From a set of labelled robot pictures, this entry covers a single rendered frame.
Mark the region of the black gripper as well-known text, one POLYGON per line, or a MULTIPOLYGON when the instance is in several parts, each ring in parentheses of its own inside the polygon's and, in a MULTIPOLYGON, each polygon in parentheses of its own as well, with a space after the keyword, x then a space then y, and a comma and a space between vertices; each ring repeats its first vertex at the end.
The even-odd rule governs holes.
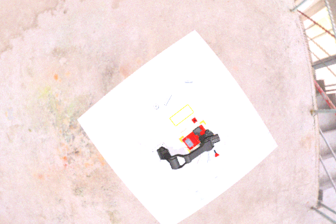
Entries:
POLYGON ((199 136, 198 139, 199 139, 200 142, 201 142, 201 139, 202 139, 202 138, 206 138, 206 135, 203 136, 203 135, 200 134, 201 131, 202 131, 202 130, 201 130, 199 127, 196 127, 196 128, 192 131, 194 135, 198 135, 198 136, 199 136))

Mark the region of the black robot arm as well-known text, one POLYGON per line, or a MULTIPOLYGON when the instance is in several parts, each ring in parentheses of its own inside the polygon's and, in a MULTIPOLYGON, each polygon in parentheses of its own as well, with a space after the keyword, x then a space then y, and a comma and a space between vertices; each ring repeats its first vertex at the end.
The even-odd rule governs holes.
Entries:
POLYGON ((205 130, 205 134, 203 134, 203 136, 205 135, 206 138, 201 139, 200 146, 188 154, 170 155, 168 148, 161 146, 156 150, 157 155, 159 156, 160 160, 167 160, 170 163, 171 169, 176 170, 183 168, 186 164, 191 163, 192 160, 197 158, 202 153, 211 151, 214 148, 214 144, 220 142, 221 140, 218 134, 214 135, 214 133, 209 129, 205 130), (180 165, 178 156, 184 158, 185 162, 183 165, 180 165))

